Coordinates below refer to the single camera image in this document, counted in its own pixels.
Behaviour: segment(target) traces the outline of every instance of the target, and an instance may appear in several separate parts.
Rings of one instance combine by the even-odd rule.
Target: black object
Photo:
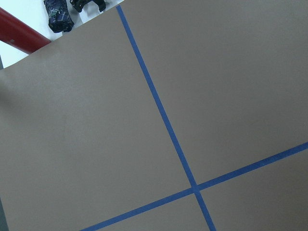
[[[86,5],[90,1],[92,0],[70,0],[70,3],[80,13],[84,5]],[[106,9],[106,2],[104,0],[93,0],[93,2],[98,5],[100,12]]]
[[[74,25],[68,13],[66,0],[44,0],[48,13],[48,25],[54,33],[68,32]]]

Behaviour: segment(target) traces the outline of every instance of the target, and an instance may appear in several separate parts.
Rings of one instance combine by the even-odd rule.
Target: red pipe
[[[0,7],[0,40],[31,54],[51,43],[49,39]]]

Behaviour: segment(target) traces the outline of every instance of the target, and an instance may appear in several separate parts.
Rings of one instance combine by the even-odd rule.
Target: black clamp
[[[84,5],[86,5],[90,1],[92,0],[70,0],[70,3],[80,13]],[[106,9],[106,2],[104,0],[93,0],[93,2],[98,5],[100,12]]]

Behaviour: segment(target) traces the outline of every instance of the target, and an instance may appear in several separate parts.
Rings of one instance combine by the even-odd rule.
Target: white surface
[[[98,6],[94,2],[89,2],[85,5],[81,13],[78,13],[75,9],[73,9],[72,5],[69,3],[69,0],[66,0],[66,2],[71,18],[75,23],[73,30],[103,13],[99,12]],[[123,2],[123,0],[106,0],[105,2],[106,10],[109,10]],[[53,31],[48,27],[48,15],[43,0],[31,0],[31,3],[27,4],[25,4],[23,0],[2,0],[0,2],[0,7],[51,41],[54,41],[63,35],[62,33],[53,33]],[[22,60],[28,55],[0,41],[0,56],[3,67],[6,68]]]

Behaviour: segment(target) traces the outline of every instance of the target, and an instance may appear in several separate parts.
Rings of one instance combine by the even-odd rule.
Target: red cylinder
[[[51,43],[25,23],[0,7],[0,40],[31,54]]]

